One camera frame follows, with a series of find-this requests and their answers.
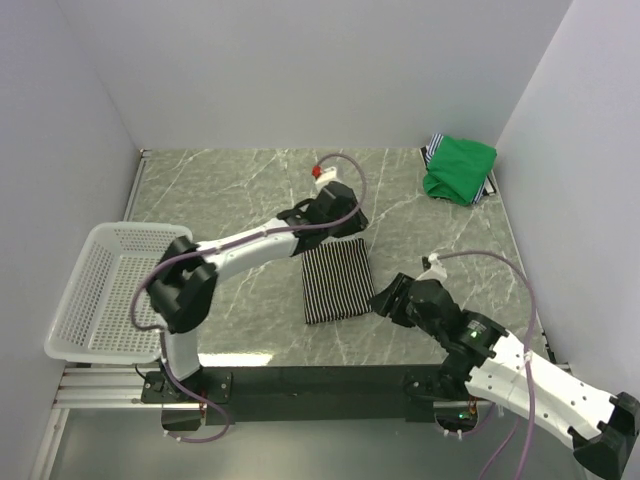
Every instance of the folded cloth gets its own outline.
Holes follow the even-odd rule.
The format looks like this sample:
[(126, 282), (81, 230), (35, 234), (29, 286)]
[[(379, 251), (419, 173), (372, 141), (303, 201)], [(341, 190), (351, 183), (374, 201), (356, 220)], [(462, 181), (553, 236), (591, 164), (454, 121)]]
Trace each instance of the folded cloth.
[(497, 156), (493, 147), (439, 133), (423, 154), (428, 171), (423, 181), (425, 193), (460, 205), (480, 200)]
[(371, 269), (363, 239), (325, 243), (302, 254), (304, 316), (309, 325), (371, 311)]

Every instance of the gray marble table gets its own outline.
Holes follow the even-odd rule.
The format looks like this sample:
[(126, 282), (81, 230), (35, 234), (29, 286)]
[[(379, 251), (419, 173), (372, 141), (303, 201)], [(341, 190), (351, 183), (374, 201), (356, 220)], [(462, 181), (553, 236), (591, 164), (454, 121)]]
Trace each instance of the gray marble table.
[[(258, 226), (315, 194), (310, 171), (332, 150), (152, 151), (132, 208), (132, 220), (189, 227), (196, 241)], [(361, 235), (376, 291), (398, 272), (416, 276), (433, 251), (491, 250), (519, 261), (499, 195), (474, 207), (428, 198), (417, 149), (347, 149), (366, 171)], [(360, 192), (349, 165), (345, 178)], [(529, 298), (514, 274), (483, 257), (446, 261), (447, 288), (462, 306), (481, 312), (522, 338)], [(534, 349), (544, 353), (538, 329)], [(299, 258), (271, 262), (216, 289), (200, 327), (203, 365), (386, 365), (440, 363), (445, 352), (417, 329), (371, 313), (339, 322), (304, 322)]]

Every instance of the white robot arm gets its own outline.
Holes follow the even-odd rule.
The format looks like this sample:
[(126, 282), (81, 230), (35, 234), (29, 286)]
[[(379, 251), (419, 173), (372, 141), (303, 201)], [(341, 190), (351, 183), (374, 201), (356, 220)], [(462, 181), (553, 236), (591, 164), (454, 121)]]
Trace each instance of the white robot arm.
[[(181, 237), (169, 246), (161, 263), (196, 251), (213, 252), (176, 262), (147, 286), (159, 325), (167, 330), (163, 355), (177, 380), (188, 382), (201, 369), (197, 327), (209, 313), (217, 285), (248, 269), (315, 248), (328, 237), (353, 235), (367, 227), (368, 220), (359, 210), (347, 221), (341, 221), (357, 208), (357, 201), (353, 190), (340, 181), (335, 167), (318, 170), (315, 176), (316, 198), (280, 212), (258, 228), (197, 244)], [(330, 228), (291, 228), (331, 223), (335, 225)], [(227, 248), (218, 251), (216, 247), (222, 245)]]
[(425, 273), (402, 273), (376, 295), (373, 310), (404, 327), (419, 327), (449, 354), (438, 379), (449, 398), (466, 392), (528, 418), (525, 363), (534, 382), (535, 423), (573, 450), (574, 457), (605, 480), (622, 477), (640, 429), (640, 402), (622, 392), (591, 387), (533, 352), (486, 316), (461, 310), (423, 258)]

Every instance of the laundry basket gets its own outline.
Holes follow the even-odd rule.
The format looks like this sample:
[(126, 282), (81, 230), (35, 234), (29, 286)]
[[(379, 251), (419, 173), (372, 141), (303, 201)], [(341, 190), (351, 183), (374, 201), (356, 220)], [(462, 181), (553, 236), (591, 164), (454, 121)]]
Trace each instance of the laundry basket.
[[(45, 343), (47, 355), (122, 365), (157, 359), (158, 334), (133, 328), (129, 304), (171, 241), (183, 235), (192, 238), (188, 228), (164, 223), (103, 223), (94, 228), (58, 305)], [(141, 295), (138, 322), (150, 325), (155, 316), (148, 296)]]

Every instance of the purple cable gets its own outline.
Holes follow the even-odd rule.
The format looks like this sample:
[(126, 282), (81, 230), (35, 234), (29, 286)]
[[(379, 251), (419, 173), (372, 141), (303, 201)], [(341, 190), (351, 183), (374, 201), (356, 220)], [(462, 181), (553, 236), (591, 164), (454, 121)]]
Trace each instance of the purple cable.
[(468, 432), (463, 432), (462, 437), (468, 437), (470, 435), (475, 435), (476, 433), (480, 433), (484, 429), (484, 427), (486, 427), (487, 424), (489, 423), (489, 420), (493, 416), (493, 412), (495, 408), (496, 408), (496, 404), (492, 403), (491, 406), (489, 407), (489, 411), (487, 412), (487, 415), (480, 422), (480, 425), (476, 425), (476, 428), (474, 428), (473, 430), (469, 430)]
[(478, 475), (478, 480), (482, 480), (484, 478), (484, 476), (489, 471), (489, 467), (491, 467), (493, 462), (495, 462), (495, 460), (498, 458), (498, 456), (502, 453), (502, 450), (504, 450), (504, 448), (507, 446), (507, 444), (511, 441), (511, 439), (513, 438), (513, 435), (515, 435), (516, 430), (518, 429), (518, 424), (519, 423), (520, 423), (520, 418), (516, 418), (516, 422), (513, 424), (513, 428), (509, 432), (509, 435), (507, 435), (507, 438), (504, 439), (504, 441), (498, 447), (498, 449), (495, 451), (495, 453), (493, 455), (491, 455), (491, 458), (485, 464), (484, 468), (480, 472), (480, 475)]
[[(356, 162), (352, 157), (350, 157), (349, 155), (346, 155), (344, 153), (337, 153), (337, 152), (336, 153), (329, 153), (328, 155), (325, 155), (322, 158), (320, 158), (320, 160), (318, 160), (318, 163), (316, 165), (320, 166), (326, 160), (328, 160), (330, 158), (343, 158), (343, 159), (347, 160), (358, 171), (358, 174), (360, 175), (360, 180), (362, 181), (362, 194), (360, 195), (360, 199), (357, 201), (356, 206), (353, 208), (353, 210), (351, 210), (344, 217), (339, 218), (338, 220), (334, 220), (332, 222), (322, 223), (322, 224), (319, 224), (319, 225), (293, 225), (293, 226), (287, 226), (287, 227), (270, 228), (270, 229), (267, 229), (264, 232), (256, 232), (256, 233), (252, 233), (250, 235), (247, 235), (245, 237), (238, 238), (238, 239), (233, 240), (231, 242), (228, 242), (228, 243), (225, 243), (223, 245), (220, 245), (219, 247), (216, 246), (216, 247), (208, 248), (206, 250), (199, 250), (199, 251), (196, 251), (196, 252), (190, 252), (190, 253), (185, 253), (185, 254), (182, 254), (182, 255), (177, 255), (175, 257), (169, 258), (169, 259), (165, 260), (164, 262), (159, 263), (158, 265), (156, 265), (156, 267), (153, 270), (151, 270), (151, 272), (140, 282), (140, 284), (138, 285), (138, 288), (136, 288), (136, 291), (133, 294), (133, 297), (131, 299), (131, 304), (129, 305), (129, 319), (131, 320), (131, 324), (133, 325), (133, 327), (136, 330), (139, 330), (139, 331), (142, 331), (142, 332), (148, 332), (148, 331), (151, 331), (151, 330), (160, 330), (160, 347), (162, 349), (163, 356), (164, 356), (165, 359), (167, 358), (167, 356), (166, 356), (166, 348), (165, 348), (165, 343), (164, 343), (164, 332), (166, 330), (166, 327), (163, 326), (163, 325), (158, 325), (158, 324), (140, 325), (136, 321), (136, 306), (138, 304), (138, 300), (139, 300), (140, 295), (142, 294), (142, 292), (149, 286), (149, 284), (155, 279), (155, 277), (161, 271), (163, 271), (165, 268), (168, 268), (168, 267), (170, 267), (172, 265), (175, 265), (176, 263), (181, 262), (183, 260), (188, 260), (188, 259), (194, 258), (194, 257), (202, 257), (202, 256), (205, 256), (205, 255), (217, 254), (217, 253), (223, 252), (225, 250), (228, 250), (230, 248), (238, 247), (240, 245), (244, 245), (245, 243), (251, 242), (253, 240), (257, 240), (258, 238), (266, 237), (268, 235), (273, 235), (275, 233), (296, 232), (296, 231), (300, 231), (300, 230), (320, 230), (320, 229), (325, 229), (325, 228), (333, 228), (333, 227), (336, 227), (336, 226), (346, 222), (347, 220), (349, 220), (351, 217), (353, 217), (355, 214), (358, 213), (358, 211), (360, 210), (360, 208), (362, 206), (362, 203), (364, 202), (364, 199), (367, 196), (367, 180), (366, 180), (366, 176), (365, 176), (364, 170), (362, 170), (362, 167), (358, 164), (358, 162)], [(214, 403), (211, 400), (208, 400), (208, 399), (198, 395), (197, 393), (192, 392), (191, 390), (187, 389), (184, 385), (182, 385), (180, 383), (180, 381), (175, 377), (173, 372), (171, 371), (171, 368), (169, 367), (168, 360), (165, 362), (164, 367), (165, 367), (165, 370), (167, 372), (167, 375), (169, 376), (171, 381), (174, 383), (174, 385), (176, 387), (178, 387), (178, 389), (180, 391), (182, 391), (186, 395), (190, 396), (191, 398), (193, 398), (195, 400), (198, 400), (201, 403), (206, 403), (211, 408), (213, 408), (217, 412), (219, 412), (224, 417), (224, 420), (225, 420), (224, 427), (216, 435), (213, 435), (213, 436), (207, 437), (207, 438), (199, 438), (199, 439), (180, 437), (180, 440), (183, 441), (183, 442), (186, 442), (186, 443), (206, 443), (206, 442), (211, 442), (213, 440), (217, 440), (220, 437), (222, 437), (225, 433), (227, 433), (227, 430), (229, 430), (229, 426), (231, 425), (231, 420), (230, 420), (229, 415), (227, 414), (227, 412), (222, 407), (217, 405), (216, 403)], [(174, 437), (174, 438), (178, 438), (177, 435), (175, 435), (175, 434), (171, 434), (171, 436)]]
[[(166, 344), (164, 342), (164, 332), (160, 333), (160, 348), (162, 349), (162, 356), (164, 358), (167, 358), (167, 353), (166, 353), (167, 352), (167, 348), (166, 348)], [(201, 395), (198, 395), (197, 393), (194, 393), (191, 390), (187, 389), (173, 375), (173, 372), (169, 368), (169, 364), (165, 362), (164, 365), (165, 365), (165, 370), (167, 372), (167, 375), (169, 376), (169, 379), (173, 382), (173, 384), (176, 387), (178, 387), (178, 389), (182, 393), (190, 396), (191, 398), (194, 398), (194, 399), (198, 400), (200, 403), (206, 403), (211, 408), (213, 408), (216, 412), (218, 412), (220, 415), (222, 415), (222, 418), (224, 418), (224, 427), (222, 427), (222, 430), (220, 430), (218, 433), (216, 433), (215, 435), (213, 435), (211, 437), (189, 438), (189, 437), (182, 437), (182, 436), (180, 436), (180, 435), (178, 435), (176, 433), (173, 433), (173, 432), (169, 432), (169, 436), (173, 437), (176, 440), (179, 440), (181, 442), (185, 442), (185, 443), (207, 443), (207, 442), (212, 442), (213, 440), (217, 440), (217, 439), (221, 438), (225, 433), (227, 433), (227, 431), (229, 430), (229, 427), (231, 426), (231, 419), (229, 418), (229, 414), (226, 412), (226, 410), (224, 408), (222, 408), (220, 405), (218, 405), (217, 403), (212, 402), (208, 398), (205, 398), (205, 397), (203, 397)]]
[[(524, 275), (524, 273), (522, 273), (522, 271), (518, 268), (518, 266), (515, 263), (513, 263), (511, 260), (504, 258), (502, 255), (498, 255), (497, 253), (489, 252), (486, 250), (466, 250), (464, 252), (447, 253), (444, 255), (438, 255), (438, 258), (440, 258), (441, 260), (445, 260), (447, 258), (464, 257), (467, 255), (485, 255), (485, 256), (493, 257), (497, 260), (500, 260), (503, 263), (506, 263), (509, 267), (511, 267), (511, 269), (516, 273), (516, 275), (520, 277), (520, 280), (522, 280), (522, 282), (524, 283), (524, 286), (527, 287), (527, 290), (529, 291), (529, 297), (531, 298), (531, 312), (529, 316), (529, 324), (527, 326), (527, 332), (524, 336), (524, 341), (522, 342), (524, 345), (524, 353), (526, 354), (531, 349), (531, 341), (533, 340), (533, 332), (536, 324), (536, 296), (535, 296), (535, 293), (533, 292), (533, 287), (531, 286), (531, 283), (529, 282), (529, 280), (527, 280), (527, 277)], [(531, 448), (531, 441), (533, 439), (533, 430), (536, 425), (536, 394), (535, 394), (535, 385), (533, 383), (533, 373), (531, 371), (531, 363), (527, 361), (525, 362), (524, 366), (525, 366), (525, 373), (527, 376), (527, 387), (529, 389), (529, 420), (527, 422), (527, 436), (524, 441), (524, 446), (522, 447), (522, 454), (520, 455), (520, 463), (518, 464), (518, 470), (516, 471), (516, 474), (513, 477), (514, 480), (520, 480), (520, 477), (522, 476), (524, 467), (527, 463), (527, 458), (529, 457), (529, 449)], [(509, 434), (507, 439), (498, 448), (496, 453), (494, 453), (491, 456), (491, 458), (485, 465), (485, 468), (482, 470), (483, 473), (481, 474), (479, 479), (482, 478), (482, 475), (484, 474), (485, 470), (489, 469), (491, 464), (498, 458), (498, 455), (500, 455), (500, 453), (502, 452), (504, 447), (507, 445), (507, 443), (509, 443), (511, 438), (513, 438), (513, 434), (515, 433), (517, 426), (518, 426), (518, 422), (516, 422), (516, 424), (514, 425), (512, 433)]]

